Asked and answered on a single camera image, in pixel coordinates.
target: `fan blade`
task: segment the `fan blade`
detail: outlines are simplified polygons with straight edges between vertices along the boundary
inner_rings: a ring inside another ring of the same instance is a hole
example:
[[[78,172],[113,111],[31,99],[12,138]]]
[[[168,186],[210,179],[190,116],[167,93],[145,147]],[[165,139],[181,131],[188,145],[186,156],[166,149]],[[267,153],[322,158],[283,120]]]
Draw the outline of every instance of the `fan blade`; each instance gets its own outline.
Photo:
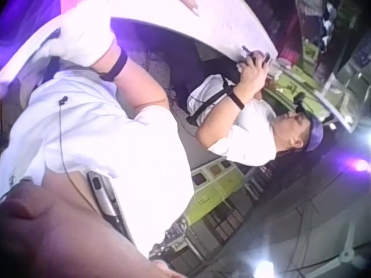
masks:
[[[367,267],[367,259],[357,255],[352,259],[351,264],[357,269],[365,269]]]
[[[344,250],[353,249],[354,231],[355,231],[355,222],[351,221],[349,223],[349,230],[348,230],[347,239],[345,240]]]
[[[340,262],[339,258],[337,257],[337,258],[333,259],[332,261],[329,261],[325,265],[320,266],[315,271],[312,271],[311,273],[307,274],[305,276],[305,278],[317,277],[319,275],[322,275],[322,274],[326,273],[327,271],[330,271],[334,268],[337,268],[339,265],[341,265],[341,262]]]

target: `curved white surface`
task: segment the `curved white surface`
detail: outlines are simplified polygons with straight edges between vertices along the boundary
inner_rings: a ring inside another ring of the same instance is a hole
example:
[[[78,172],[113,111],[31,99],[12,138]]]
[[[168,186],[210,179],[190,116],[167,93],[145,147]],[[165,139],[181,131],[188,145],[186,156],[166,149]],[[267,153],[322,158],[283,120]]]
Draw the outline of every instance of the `curved white surface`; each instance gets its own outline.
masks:
[[[197,0],[196,16],[177,0],[111,0],[112,17],[158,25],[199,40],[226,56],[240,58],[241,46],[269,52],[277,50],[255,14],[243,0]],[[60,27],[60,15],[41,27],[0,71],[0,83],[11,82],[41,43]]]

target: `ceiling fan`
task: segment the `ceiling fan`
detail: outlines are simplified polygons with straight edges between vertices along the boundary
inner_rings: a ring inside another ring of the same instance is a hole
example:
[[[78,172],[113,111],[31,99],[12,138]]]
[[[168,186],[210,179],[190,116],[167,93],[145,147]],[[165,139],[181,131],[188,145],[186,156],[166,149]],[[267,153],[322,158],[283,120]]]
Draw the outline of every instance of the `ceiling fan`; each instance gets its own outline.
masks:
[[[347,239],[345,240],[344,250],[339,254],[338,257],[329,261],[325,265],[322,265],[315,271],[307,274],[305,278],[318,277],[332,269],[338,268],[340,265],[343,264],[351,264],[357,269],[365,269],[367,266],[367,260],[364,259],[362,256],[357,255],[353,249],[354,231],[355,222],[351,221],[349,224]]]

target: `white shirt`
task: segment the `white shirt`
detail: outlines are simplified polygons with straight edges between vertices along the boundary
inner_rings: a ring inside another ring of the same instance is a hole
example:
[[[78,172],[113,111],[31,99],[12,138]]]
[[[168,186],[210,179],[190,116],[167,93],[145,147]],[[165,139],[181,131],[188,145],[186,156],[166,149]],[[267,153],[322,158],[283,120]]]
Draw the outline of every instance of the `white shirt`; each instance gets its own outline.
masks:
[[[84,70],[59,72],[36,89],[0,157],[0,194],[23,177],[41,184],[46,168],[64,173],[61,120],[68,172],[91,170],[110,179],[133,240],[147,257],[192,198],[191,172],[172,114],[150,106],[131,120],[116,90]]]
[[[221,75],[211,75],[203,84],[196,88],[188,98],[188,111],[193,115],[203,102],[223,89]],[[213,105],[205,109],[197,119],[200,126],[213,106],[224,97],[218,99]],[[209,148],[209,151],[226,157],[233,162],[248,166],[261,166],[276,157],[276,146],[272,132],[272,121],[276,114],[264,100],[253,99],[246,104],[239,113],[235,124],[228,136],[219,139]]]

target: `black pants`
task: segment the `black pants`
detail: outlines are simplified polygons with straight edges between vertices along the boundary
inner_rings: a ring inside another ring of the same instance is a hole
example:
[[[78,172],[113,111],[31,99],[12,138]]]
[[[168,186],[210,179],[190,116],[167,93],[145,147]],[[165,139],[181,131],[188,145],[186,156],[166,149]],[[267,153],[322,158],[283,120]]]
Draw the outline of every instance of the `black pants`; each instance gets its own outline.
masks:
[[[203,62],[194,40],[175,32],[138,25],[137,35],[152,52],[162,52],[170,67],[170,82],[178,106],[187,111],[191,92],[213,74],[220,74],[234,83],[239,82],[236,63],[226,56]]]

